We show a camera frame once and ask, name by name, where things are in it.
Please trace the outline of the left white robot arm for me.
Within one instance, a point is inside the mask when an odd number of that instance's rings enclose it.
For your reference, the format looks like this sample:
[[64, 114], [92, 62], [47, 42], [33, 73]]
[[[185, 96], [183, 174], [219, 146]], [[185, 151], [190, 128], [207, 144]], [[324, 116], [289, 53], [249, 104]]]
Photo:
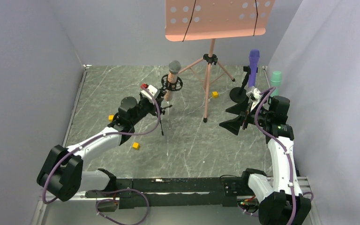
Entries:
[[107, 193], [117, 188], [116, 176], [106, 169], [83, 171], [93, 159], [104, 152], [119, 147], [135, 132], [135, 125], [148, 114], [161, 120], [161, 99], [158, 97], [126, 97], [113, 120], [96, 135], [67, 147], [56, 145], [51, 148], [37, 176], [37, 183], [43, 188], [42, 201], [50, 204], [59, 199], [68, 201], [82, 191]]

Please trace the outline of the glitter silver-head microphone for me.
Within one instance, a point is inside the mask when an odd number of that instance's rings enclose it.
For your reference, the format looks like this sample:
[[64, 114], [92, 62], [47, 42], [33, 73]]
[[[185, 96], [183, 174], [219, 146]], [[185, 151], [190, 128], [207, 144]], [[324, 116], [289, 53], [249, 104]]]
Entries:
[[169, 102], [171, 101], [172, 97], [173, 97], [173, 93], [174, 90], [176, 88], [176, 83], [177, 83], [177, 79], [178, 79], [178, 73], [181, 70], [181, 64], [179, 61], [177, 60], [173, 60], [169, 63], [169, 73], [168, 73], [168, 77], [167, 77], [167, 81], [168, 81], [168, 88], [166, 91], [166, 94], [164, 96], [165, 101]]

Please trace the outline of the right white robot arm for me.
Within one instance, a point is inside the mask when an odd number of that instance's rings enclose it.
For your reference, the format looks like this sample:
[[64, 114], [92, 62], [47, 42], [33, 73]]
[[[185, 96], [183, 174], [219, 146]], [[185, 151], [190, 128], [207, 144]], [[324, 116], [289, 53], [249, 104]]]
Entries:
[[262, 225], [301, 225], [311, 210], [311, 201], [303, 196], [298, 183], [293, 158], [294, 133], [287, 124], [290, 100], [282, 96], [269, 98], [269, 108], [263, 107], [262, 99], [246, 98], [226, 109], [236, 114], [232, 120], [219, 125], [237, 135], [249, 124], [261, 129], [266, 136], [271, 160], [272, 181], [265, 172], [246, 169], [241, 176], [243, 186], [257, 198], [258, 217]]

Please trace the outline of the mint green microphone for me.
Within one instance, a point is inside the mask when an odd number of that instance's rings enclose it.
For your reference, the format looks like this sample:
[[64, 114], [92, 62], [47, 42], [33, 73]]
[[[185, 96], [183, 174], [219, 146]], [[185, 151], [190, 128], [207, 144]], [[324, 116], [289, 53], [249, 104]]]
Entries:
[[279, 87], [282, 82], [282, 73], [281, 71], [273, 71], [270, 78], [271, 87], [276, 87], [271, 96], [279, 95]]

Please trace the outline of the purple microphone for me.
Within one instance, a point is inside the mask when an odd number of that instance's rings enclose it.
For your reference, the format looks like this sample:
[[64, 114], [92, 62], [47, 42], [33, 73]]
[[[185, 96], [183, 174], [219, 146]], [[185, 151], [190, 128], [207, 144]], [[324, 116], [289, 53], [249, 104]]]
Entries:
[[252, 49], [249, 53], [249, 67], [251, 70], [248, 78], [249, 88], [255, 86], [259, 59], [260, 59], [260, 51], [258, 49]]

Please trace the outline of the black shock-mount tripod stand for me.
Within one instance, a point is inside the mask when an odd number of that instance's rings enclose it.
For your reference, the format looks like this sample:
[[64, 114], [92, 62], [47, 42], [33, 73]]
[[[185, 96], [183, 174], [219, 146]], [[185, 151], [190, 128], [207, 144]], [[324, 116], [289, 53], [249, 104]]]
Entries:
[[160, 116], [165, 114], [165, 110], [167, 108], [172, 107], [172, 105], [169, 105], [166, 107], [161, 106], [162, 101], [164, 100], [165, 94], [168, 93], [169, 91], [171, 91], [171, 92], [179, 91], [183, 87], [182, 79], [179, 77], [176, 77], [176, 78], [174, 78], [174, 77], [175, 77], [175, 75], [169, 73], [169, 74], [162, 76], [162, 78], [161, 78], [162, 87], [159, 89], [159, 93], [158, 93], [158, 97], [157, 97]]

